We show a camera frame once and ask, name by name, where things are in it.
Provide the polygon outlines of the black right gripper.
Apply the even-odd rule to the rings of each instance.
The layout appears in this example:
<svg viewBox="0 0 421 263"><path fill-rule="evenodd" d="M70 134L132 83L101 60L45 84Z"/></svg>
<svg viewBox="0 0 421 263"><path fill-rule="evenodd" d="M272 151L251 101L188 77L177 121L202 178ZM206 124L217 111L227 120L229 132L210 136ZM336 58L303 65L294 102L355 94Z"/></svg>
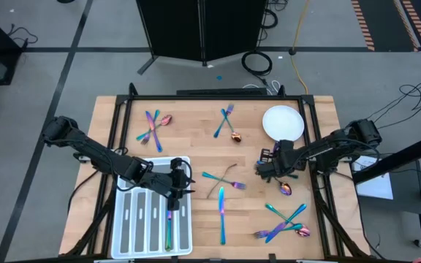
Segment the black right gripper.
<svg viewBox="0 0 421 263"><path fill-rule="evenodd" d="M256 174L261 179L270 182L273 178L279 178L279 176L289 176L295 170L303 171L305 160L300 156L301 154L301 151L294 149L293 141L276 141L272 153L272 162L258 164Z"/></svg>

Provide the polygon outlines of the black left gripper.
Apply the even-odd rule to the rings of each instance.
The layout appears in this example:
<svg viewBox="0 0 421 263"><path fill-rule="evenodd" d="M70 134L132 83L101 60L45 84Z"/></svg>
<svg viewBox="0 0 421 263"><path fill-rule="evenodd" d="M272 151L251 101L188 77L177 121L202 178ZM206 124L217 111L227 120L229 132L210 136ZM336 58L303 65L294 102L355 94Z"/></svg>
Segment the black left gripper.
<svg viewBox="0 0 421 263"><path fill-rule="evenodd" d="M178 210L180 208L179 199L194 192L194 190L188 190L194 180L191 175L186 174L184 169L172 169L168 173L148 171L148 175L150 176L151 190L167 198L169 211Z"/></svg>

